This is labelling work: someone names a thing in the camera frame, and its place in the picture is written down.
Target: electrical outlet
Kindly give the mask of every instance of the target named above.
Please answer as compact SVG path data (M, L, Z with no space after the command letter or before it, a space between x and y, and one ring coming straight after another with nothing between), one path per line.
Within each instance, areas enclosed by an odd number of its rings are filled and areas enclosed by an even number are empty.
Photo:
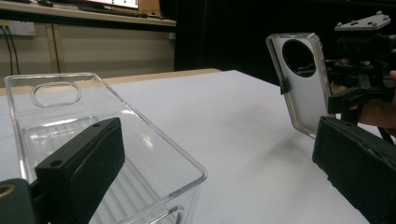
M175 40L176 39L176 34L175 33L169 33L169 37L170 40Z
M12 35L35 35L35 24L30 21L11 21L8 27Z
M6 20L0 20L0 26L9 26L11 21L6 21Z

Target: monitor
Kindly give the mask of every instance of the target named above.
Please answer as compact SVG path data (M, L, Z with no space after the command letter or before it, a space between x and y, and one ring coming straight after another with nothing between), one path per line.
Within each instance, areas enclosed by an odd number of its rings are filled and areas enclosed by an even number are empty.
M139 9L139 0L85 0L85 2L109 7Z

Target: wall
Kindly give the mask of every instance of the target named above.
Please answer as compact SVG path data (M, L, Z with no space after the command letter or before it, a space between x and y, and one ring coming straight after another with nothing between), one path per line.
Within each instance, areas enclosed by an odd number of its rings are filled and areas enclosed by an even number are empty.
M35 36L13 38L21 74L92 72L99 77L123 77L174 70L174 42L168 39L169 33L42 23L35 23L35 32ZM0 52L3 79L10 75L3 36Z

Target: person's hand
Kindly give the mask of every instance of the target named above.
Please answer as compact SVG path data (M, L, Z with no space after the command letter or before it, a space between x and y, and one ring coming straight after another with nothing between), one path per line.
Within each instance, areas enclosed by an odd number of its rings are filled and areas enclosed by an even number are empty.
M390 71L390 76L393 83L396 84L396 70ZM347 89L345 86L339 86L335 83L331 84L332 93L337 93ZM396 134L396 92L392 103L386 103L379 99L370 100L369 103L364 104L361 115L359 116L359 123L382 127L392 135Z

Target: finger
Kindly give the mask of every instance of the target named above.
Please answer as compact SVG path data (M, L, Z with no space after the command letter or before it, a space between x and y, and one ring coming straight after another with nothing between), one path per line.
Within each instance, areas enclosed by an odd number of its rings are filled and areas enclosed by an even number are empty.
M383 128L396 128L396 107L381 100L371 100L363 106L359 122Z
M340 86L340 85L335 84L334 82L332 82L330 84L330 88L332 89L332 94L336 94L338 92L345 91L347 89L346 86ZM358 108L358 106L354 105L354 106L350 107L349 109L350 110L354 110L354 109L357 109L357 108Z
M340 86L340 85L335 84L334 82L332 82L332 83L330 84L330 87L331 87L331 89L332 89L332 93L333 93L333 94L336 94L336 93L338 93L338 92L341 92L341 91L344 91L344 90L347 89L346 86Z
M390 71L390 76L392 77L393 83L396 84L396 70Z

